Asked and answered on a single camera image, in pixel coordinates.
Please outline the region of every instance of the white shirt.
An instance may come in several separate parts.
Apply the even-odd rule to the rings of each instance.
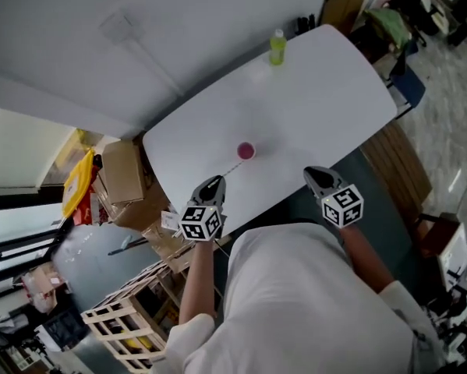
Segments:
[[[412,328],[433,351],[425,365]],[[354,274],[325,228],[287,224],[247,231],[237,240],[228,265],[225,321],[215,332],[208,315],[174,327],[165,359],[152,369],[159,374],[433,372],[442,363],[436,339],[401,284],[377,295]]]

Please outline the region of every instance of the chair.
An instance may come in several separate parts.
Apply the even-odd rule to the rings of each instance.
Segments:
[[[388,89],[394,86],[406,100],[406,109],[396,116],[396,119],[400,119],[400,117],[408,114],[419,105],[426,92],[426,87],[407,64],[405,64],[405,71],[403,73],[402,71],[398,71],[397,66],[398,64],[392,69],[390,78],[386,81],[386,86]]]

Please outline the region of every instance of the pink ball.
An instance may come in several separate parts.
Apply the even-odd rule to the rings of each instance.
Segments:
[[[246,161],[254,158],[254,155],[256,155],[256,149],[251,143],[243,142],[236,148],[236,153],[241,159]]]

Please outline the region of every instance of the green bottle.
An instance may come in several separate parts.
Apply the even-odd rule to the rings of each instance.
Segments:
[[[283,30],[276,29],[274,35],[270,39],[270,63],[272,65],[281,65],[285,58],[285,46],[287,45],[287,39],[283,34]]]

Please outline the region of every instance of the green cloth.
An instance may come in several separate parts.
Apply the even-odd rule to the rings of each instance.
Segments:
[[[410,40],[410,32],[399,12],[393,9],[366,9],[365,15],[372,20],[378,36],[392,41],[398,50],[403,49]]]

